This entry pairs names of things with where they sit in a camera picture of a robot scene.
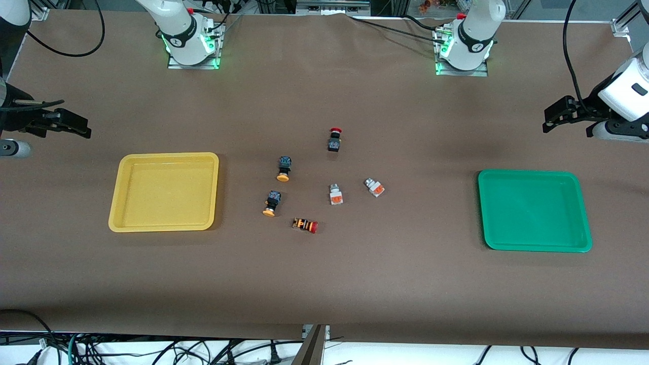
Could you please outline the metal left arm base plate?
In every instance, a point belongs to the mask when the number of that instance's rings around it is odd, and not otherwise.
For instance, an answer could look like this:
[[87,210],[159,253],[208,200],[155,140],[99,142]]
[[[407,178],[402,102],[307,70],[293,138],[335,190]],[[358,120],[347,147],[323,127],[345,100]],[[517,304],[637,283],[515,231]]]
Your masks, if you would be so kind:
[[493,41],[486,45],[477,43],[468,46],[456,38],[455,30],[451,27],[437,27],[432,35],[434,40],[442,42],[434,46],[437,76],[488,76],[487,58]]

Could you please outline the green plastic tray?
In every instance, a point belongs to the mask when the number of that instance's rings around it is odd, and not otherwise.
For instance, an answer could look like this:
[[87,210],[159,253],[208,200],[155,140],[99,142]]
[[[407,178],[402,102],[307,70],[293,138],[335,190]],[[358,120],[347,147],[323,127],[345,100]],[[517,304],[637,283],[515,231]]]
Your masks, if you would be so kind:
[[593,238],[577,176],[484,169],[477,176],[484,242],[496,251],[589,252]]

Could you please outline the brown table leg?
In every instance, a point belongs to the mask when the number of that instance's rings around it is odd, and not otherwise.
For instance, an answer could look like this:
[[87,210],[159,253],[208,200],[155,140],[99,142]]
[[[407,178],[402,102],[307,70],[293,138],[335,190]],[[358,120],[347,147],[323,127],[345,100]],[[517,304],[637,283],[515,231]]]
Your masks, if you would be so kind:
[[324,347],[329,338],[328,325],[312,325],[291,365],[322,365]]

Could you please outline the brown table cover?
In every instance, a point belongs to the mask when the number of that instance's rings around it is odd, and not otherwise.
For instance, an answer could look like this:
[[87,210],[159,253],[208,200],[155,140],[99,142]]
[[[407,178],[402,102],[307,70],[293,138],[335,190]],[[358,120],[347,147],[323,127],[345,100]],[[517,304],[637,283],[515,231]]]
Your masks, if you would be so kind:
[[[229,19],[211,71],[167,69],[147,13],[104,17],[97,53],[25,40],[14,63],[12,85],[64,99],[92,135],[14,134],[32,155],[0,159],[0,309],[56,331],[299,338],[324,323],[347,341],[649,347],[649,144],[542,132],[571,93],[558,23],[505,23],[488,77],[445,77],[424,41],[343,15]],[[123,157],[203,152],[220,162],[211,227],[109,228]],[[592,249],[489,249],[483,169],[574,173]]]

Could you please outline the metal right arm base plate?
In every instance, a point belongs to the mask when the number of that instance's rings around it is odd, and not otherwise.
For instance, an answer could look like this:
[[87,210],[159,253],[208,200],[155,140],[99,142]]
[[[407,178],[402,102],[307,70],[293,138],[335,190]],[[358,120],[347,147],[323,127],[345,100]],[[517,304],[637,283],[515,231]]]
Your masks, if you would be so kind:
[[208,27],[190,40],[188,51],[176,51],[176,55],[181,55],[183,60],[195,60],[194,64],[183,64],[174,58],[169,44],[165,44],[165,50],[168,53],[168,69],[198,69],[198,70],[218,70],[221,65],[221,55],[225,37],[225,24],[214,23],[211,19],[207,21]]

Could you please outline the yellow plastic tray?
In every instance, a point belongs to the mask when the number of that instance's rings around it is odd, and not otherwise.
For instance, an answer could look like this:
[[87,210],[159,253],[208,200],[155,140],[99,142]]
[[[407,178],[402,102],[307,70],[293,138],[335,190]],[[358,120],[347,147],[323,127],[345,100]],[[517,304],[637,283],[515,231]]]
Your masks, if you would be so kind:
[[214,222],[219,168],[211,152],[123,157],[109,228],[116,233],[208,229]]

